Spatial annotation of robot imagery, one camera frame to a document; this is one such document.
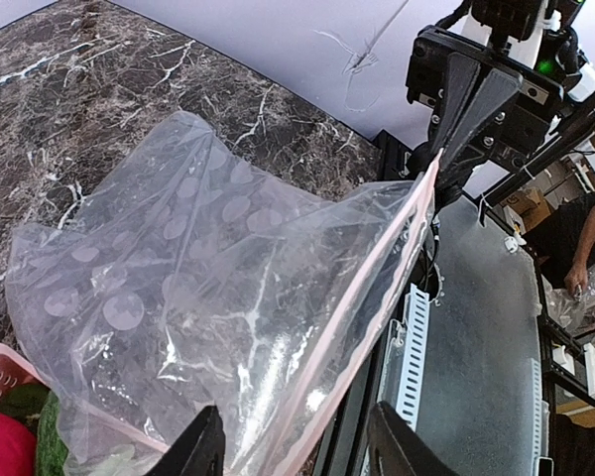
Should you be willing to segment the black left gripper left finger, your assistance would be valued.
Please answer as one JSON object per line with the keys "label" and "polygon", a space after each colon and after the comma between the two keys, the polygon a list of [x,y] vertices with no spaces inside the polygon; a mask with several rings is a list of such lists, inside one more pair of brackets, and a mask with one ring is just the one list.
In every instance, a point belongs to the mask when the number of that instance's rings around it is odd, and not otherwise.
{"label": "black left gripper left finger", "polygon": [[206,406],[148,476],[222,476],[226,436],[217,406]]}

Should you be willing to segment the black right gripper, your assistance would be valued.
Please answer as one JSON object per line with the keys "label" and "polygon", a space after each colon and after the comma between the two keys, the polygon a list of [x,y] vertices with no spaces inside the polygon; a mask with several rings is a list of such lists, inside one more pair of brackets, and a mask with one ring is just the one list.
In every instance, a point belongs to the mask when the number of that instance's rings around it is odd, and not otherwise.
{"label": "black right gripper", "polygon": [[528,157],[563,102],[560,84],[439,27],[416,37],[406,87],[408,102],[432,110],[427,139],[407,167],[417,174],[439,157],[439,190],[463,186],[494,156]]}

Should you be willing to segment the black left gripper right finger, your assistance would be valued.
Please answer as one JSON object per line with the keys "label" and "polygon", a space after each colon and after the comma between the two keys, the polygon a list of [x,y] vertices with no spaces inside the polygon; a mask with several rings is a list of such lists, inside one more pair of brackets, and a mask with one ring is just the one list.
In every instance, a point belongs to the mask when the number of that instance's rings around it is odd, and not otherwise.
{"label": "black left gripper right finger", "polygon": [[387,402],[372,407],[367,427],[369,474],[456,476]]}

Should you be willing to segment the clear dotted zip top bag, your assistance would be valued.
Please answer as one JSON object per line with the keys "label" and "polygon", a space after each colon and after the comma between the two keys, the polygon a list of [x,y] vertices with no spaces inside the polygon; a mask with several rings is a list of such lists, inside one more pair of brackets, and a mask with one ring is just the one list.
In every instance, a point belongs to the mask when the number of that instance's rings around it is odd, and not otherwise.
{"label": "clear dotted zip top bag", "polygon": [[228,475],[294,475],[400,297],[436,171],[328,201],[158,124],[68,229],[12,235],[20,347],[59,398],[68,475],[139,475],[217,407]]}

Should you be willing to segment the person forearm in background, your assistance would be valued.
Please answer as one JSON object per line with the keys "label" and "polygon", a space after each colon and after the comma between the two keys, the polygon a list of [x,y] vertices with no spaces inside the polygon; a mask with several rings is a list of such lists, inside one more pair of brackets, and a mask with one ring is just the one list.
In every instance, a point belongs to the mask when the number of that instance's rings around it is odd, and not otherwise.
{"label": "person forearm in background", "polygon": [[568,292],[573,296],[585,291],[588,284],[588,260],[595,245],[595,204],[591,208],[583,224],[572,266],[564,282]]}

